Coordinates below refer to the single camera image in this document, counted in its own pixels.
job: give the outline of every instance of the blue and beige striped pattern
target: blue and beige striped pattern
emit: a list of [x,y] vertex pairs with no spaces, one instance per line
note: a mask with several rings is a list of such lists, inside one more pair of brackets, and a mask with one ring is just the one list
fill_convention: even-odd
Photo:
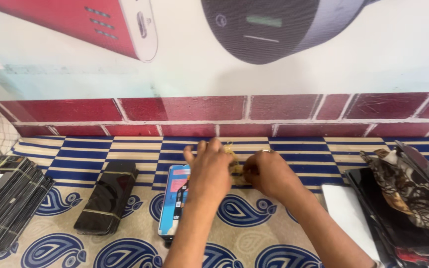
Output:
[[[92,188],[110,161],[135,162],[140,174],[136,186],[164,190],[168,168],[186,164],[183,148],[194,146],[202,138],[193,137],[75,137],[36,136],[21,138],[12,148],[15,155],[28,156],[57,186]],[[418,149],[429,159],[429,138],[397,138]],[[362,168],[359,151],[373,155],[376,149],[393,149],[395,138],[220,138],[232,143],[240,164],[261,149],[273,149],[299,175],[303,184],[314,193],[321,193],[323,183],[345,182],[343,172]],[[233,188],[250,188],[239,173],[234,174]]]

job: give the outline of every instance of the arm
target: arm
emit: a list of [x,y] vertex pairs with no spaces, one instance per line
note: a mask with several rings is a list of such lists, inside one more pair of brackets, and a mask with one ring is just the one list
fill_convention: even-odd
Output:
[[233,157],[224,152],[221,142],[216,138],[208,144],[200,141],[196,158],[191,149],[187,146],[183,151],[191,168],[188,196],[164,268],[202,266],[211,223],[231,189],[228,168]]
[[244,166],[245,178],[276,198],[301,224],[325,268],[372,268],[374,261],[335,223],[277,152],[258,152]]

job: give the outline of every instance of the blue paisley pattern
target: blue paisley pattern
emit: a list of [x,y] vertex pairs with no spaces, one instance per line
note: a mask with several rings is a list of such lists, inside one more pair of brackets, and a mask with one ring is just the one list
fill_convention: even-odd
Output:
[[142,204],[143,202],[140,201],[138,196],[130,196],[128,198],[127,204],[125,205],[125,208],[123,209],[122,218],[132,214],[135,210],[139,209]]
[[291,218],[293,221],[295,221],[295,222],[299,223],[299,222],[295,219],[295,217],[294,217],[294,216],[292,216],[292,214],[289,212],[289,210],[287,209],[287,207],[286,207],[286,212],[287,212],[287,215],[289,215],[289,218]]
[[152,201],[150,201],[150,215],[152,215],[152,218],[156,221],[160,221],[164,198],[165,193],[161,193],[157,194]]
[[231,226],[252,227],[269,220],[277,209],[277,205],[265,198],[258,199],[256,207],[258,210],[237,195],[227,195],[219,205],[216,214]]
[[135,238],[111,242],[95,257],[94,268],[161,268],[162,257],[149,243]]
[[324,268],[324,265],[319,257],[301,247],[273,245],[259,253],[254,267]]
[[19,247],[19,243],[15,242],[8,251],[0,252],[0,260],[6,259],[11,254],[15,254],[16,252],[18,252],[18,247]]
[[47,194],[46,198],[36,211],[39,216],[54,216],[59,215],[78,205],[82,199],[79,193],[70,193],[63,201],[61,192],[53,187]]
[[23,268],[44,268],[66,256],[63,268],[75,268],[85,262],[87,253],[84,245],[71,234],[48,234],[34,241],[21,258]]
[[203,268],[244,268],[244,266],[226,247],[206,243]]

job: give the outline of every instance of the red power bank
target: red power bank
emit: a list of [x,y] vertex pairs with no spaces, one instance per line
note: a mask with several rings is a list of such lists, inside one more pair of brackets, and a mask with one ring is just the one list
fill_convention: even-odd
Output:
[[0,11],[142,62],[156,55],[150,0],[0,0]]

